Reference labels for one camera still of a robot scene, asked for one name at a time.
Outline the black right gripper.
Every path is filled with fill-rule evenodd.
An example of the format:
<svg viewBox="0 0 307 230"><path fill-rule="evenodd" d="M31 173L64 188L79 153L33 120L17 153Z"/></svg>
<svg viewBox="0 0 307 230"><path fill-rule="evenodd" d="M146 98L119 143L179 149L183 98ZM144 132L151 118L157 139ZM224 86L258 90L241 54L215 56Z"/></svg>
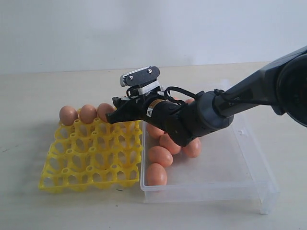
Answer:
<svg viewBox="0 0 307 230"><path fill-rule="evenodd" d="M180 108L178 104L155 93L133 100L127 100L126 96L113 97L112 102L116 110L106 114L108 123L126 122L127 119L143 120L163 131L166 131L167 118Z"/></svg>

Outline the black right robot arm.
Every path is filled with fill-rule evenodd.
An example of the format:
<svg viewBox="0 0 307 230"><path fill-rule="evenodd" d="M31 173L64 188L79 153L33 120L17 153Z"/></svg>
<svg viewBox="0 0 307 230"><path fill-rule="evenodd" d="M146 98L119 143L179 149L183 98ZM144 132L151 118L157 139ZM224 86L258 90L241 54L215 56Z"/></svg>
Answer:
<svg viewBox="0 0 307 230"><path fill-rule="evenodd" d="M288 114L307 124L307 49L302 47L257 70L227 91L192 93L158 82L160 70L148 66L120 77L126 96L112 99L116 110L108 123L143 120L163 131L179 146L224 129L234 115L259 105L277 115Z"/></svg>

